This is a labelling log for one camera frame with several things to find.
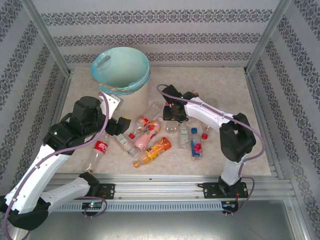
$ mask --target plastic bucket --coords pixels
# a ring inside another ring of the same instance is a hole
[[[140,117],[148,107],[150,63],[131,47],[115,47],[101,53],[91,65],[91,75],[101,90],[123,99],[115,117]]]

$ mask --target blue bottle label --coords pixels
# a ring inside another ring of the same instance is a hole
[[[200,157],[202,155],[202,147],[199,138],[191,140],[191,152],[193,157]]]

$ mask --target beige floor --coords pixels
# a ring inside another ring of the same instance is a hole
[[[157,92],[156,85],[173,84],[178,91],[197,90],[206,103],[227,113],[245,114],[250,125],[258,130],[258,123],[247,88],[243,68],[210,67],[152,67],[149,85],[149,101],[165,103]],[[99,87],[91,80],[89,67],[75,69],[62,116],[71,112],[74,102],[82,96],[98,97]],[[203,141],[203,158],[192,161],[190,150],[178,148],[178,135],[167,134],[164,130],[151,140],[151,145],[166,136],[172,148],[160,155],[149,165],[136,169],[133,160],[112,139],[109,149],[98,165],[97,173],[135,175],[220,175],[226,158],[220,150],[219,134],[213,130]],[[58,170],[59,173],[80,173],[82,165],[90,154],[92,146],[76,150]],[[251,155],[261,150],[257,140]],[[243,175],[270,176],[266,155],[247,162]]]

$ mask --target patterned wallpaper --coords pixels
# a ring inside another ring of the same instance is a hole
[[[70,68],[130,46],[153,66],[244,67],[279,0],[35,0]]]
[[[320,239],[319,16],[317,1],[292,1],[251,73],[311,239]]]
[[[5,195],[36,157],[65,76],[19,0],[1,1],[0,16],[0,195]]]

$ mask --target red bottle cap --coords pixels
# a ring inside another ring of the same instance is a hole
[[[208,134],[206,133],[202,133],[202,136],[201,136],[202,139],[206,140],[208,138]]]

